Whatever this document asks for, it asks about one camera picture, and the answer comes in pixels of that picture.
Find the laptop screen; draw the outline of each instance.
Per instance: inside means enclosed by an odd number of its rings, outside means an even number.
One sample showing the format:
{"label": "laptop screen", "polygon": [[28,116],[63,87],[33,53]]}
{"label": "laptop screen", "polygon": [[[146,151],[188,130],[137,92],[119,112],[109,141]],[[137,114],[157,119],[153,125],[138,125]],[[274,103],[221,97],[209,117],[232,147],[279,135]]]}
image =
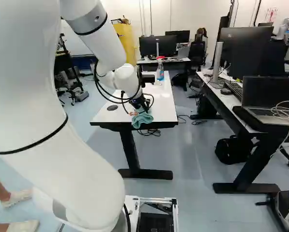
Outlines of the laptop screen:
{"label": "laptop screen", "polygon": [[[245,76],[242,106],[272,108],[289,101],[289,77]],[[289,108],[289,102],[280,106]]]}

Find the white table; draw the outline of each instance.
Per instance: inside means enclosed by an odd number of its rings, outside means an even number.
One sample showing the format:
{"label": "white table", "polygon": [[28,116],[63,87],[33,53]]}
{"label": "white table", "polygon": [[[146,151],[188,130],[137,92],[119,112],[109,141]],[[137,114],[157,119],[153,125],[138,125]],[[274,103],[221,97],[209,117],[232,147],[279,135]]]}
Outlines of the white table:
{"label": "white table", "polygon": [[[268,164],[272,154],[279,148],[281,144],[280,138],[274,136],[272,133],[262,133],[248,126],[232,110],[234,106],[240,106],[241,102],[234,95],[222,95],[221,89],[212,87],[208,83],[209,78],[205,77],[202,72],[197,72],[197,75],[204,83],[202,92],[234,133],[244,141],[251,140],[254,137],[259,139],[257,148],[249,157],[234,182],[213,183],[214,191],[218,194],[270,194],[280,191],[279,187],[275,184],[253,183],[259,173]],[[230,77],[225,73],[220,74],[220,77],[230,80]]]}
{"label": "white table", "polygon": [[[155,74],[155,72],[143,72],[142,74]],[[175,109],[168,71],[165,71],[165,80],[162,86],[146,83],[146,87],[143,88],[143,93],[150,93],[154,96],[154,104],[149,111],[154,120],[150,124],[142,124],[140,130],[172,128],[178,124],[178,117]],[[114,96],[121,97],[121,91],[116,90],[114,92]],[[136,130],[131,124],[132,117],[124,111],[121,104],[117,104],[118,108],[116,110],[109,111],[108,107],[112,105],[113,103],[109,101],[105,103],[97,115],[91,120],[90,124],[92,126],[100,126],[101,128],[120,133],[122,145],[129,166],[129,169],[119,169],[119,173],[122,175],[122,177],[172,180],[172,171],[140,168],[135,141],[132,135],[132,131]],[[133,111],[133,107],[129,103],[126,103],[125,107],[128,112]]]}
{"label": "white table", "polygon": [[[201,80],[205,83],[208,83],[210,80],[210,77],[204,76],[202,72],[197,72],[197,75],[201,78]],[[231,80],[231,77],[227,76],[224,72],[220,74],[220,77],[226,79],[226,80]],[[216,95],[216,97],[223,103],[225,107],[229,109],[229,112],[237,118],[237,120],[242,124],[242,126],[245,127],[245,129],[249,133],[259,133],[259,131],[256,131],[252,129],[250,126],[247,125],[246,122],[244,122],[242,119],[240,119],[232,110],[234,106],[240,106],[241,102],[235,95],[223,95],[221,94],[221,89],[214,88],[210,84],[207,85],[207,87],[210,88],[210,90]]]}
{"label": "white table", "polygon": [[[190,62],[191,60],[186,57],[182,59],[175,59],[175,58],[168,58],[167,60],[163,60],[163,63],[169,63],[169,62]],[[147,57],[144,58],[144,60],[137,60],[137,65],[142,65],[142,64],[154,64],[158,63],[158,61],[155,60],[150,60]]]}
{"label": "white table", "polygon": [[[187,73],[190,62],[189,58],[168,58],[168,60],[163,60],[163,65],[165,70],[184,70]],[[143,71],[156,71],[158,61],[145,57],[144,60],[137,60],[137,65],[141,66]]]}

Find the blue cloth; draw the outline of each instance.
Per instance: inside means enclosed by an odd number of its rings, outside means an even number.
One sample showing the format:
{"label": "blue cloth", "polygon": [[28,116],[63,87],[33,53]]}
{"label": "blue cloth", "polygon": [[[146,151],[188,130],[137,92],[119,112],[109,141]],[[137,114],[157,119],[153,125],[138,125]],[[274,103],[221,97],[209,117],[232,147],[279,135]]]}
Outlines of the blue cloth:
{"label": "blue cloth", "polygon": [[138,115],[133,117],[131,122],[135,129],[139,129],[142,123],[150,124],[151,122],[153,122],[153,116],[146,113],[142,107],[136,109],[135,111],[139,113]]}

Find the person's foot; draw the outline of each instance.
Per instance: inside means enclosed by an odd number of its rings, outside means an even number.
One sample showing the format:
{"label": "person's foot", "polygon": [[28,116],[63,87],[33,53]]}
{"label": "person's foot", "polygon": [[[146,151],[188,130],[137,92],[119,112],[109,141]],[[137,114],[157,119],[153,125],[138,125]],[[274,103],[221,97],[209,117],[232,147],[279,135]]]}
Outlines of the person's foot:
{"label": "person's foot", "polygon": [[38,220],[11,223],[6,232],[35,232],[39,226]]}
{"label": "person's foot", "polygon": [[16,203],[31,199],[31,190],[23,190],[20,192],[11,192],[10,199],[8,201],[1,202],[4,208],[9,208]]}

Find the gray floor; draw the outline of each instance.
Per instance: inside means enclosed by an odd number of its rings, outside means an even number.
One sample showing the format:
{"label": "gray floor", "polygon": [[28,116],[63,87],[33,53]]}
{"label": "gray floor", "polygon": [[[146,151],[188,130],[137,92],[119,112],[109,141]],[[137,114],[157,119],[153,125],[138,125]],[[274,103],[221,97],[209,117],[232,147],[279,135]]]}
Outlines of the gray floor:
{"label": "gray floor", "polygon": [[[78,134],[115,168],[127,168],[119,134],[89,125],[90,119],[106,102],[95,89],[94,82],[84,81],[90,97],[71,106],[65,98],[65,110]],[[195,113],[195,99],[186,98],[192,93],[173,88],[178,114]],[[161,137],[144,137],[134,133],[140,164],[143,168],[172,170],[172,181],[125,180],[127,194],[141,197],[176,197],[179,202],[179,228],[181,232],[201,231],[279,231],[266,207],[254,205],[265,196],[216,195],[213,182],[231,182],[242,164],[226,166],[218,161],[214,145],[221,138],[232,135],[228,125],[209,121],[194,126],[188,120],[172,129],[161,130]],[[287,160],[277,152],[256,182],[276,183],[289,189]],[[10,190],[29,188],[31,183],[18,175],[0,160],[0,179]],[[0,205],[0,222],[37,218],[39,232],[54,232],[59,223],[47,213],[25,202],[9,210]],[[65,227],[64,232],[74,232]]]}

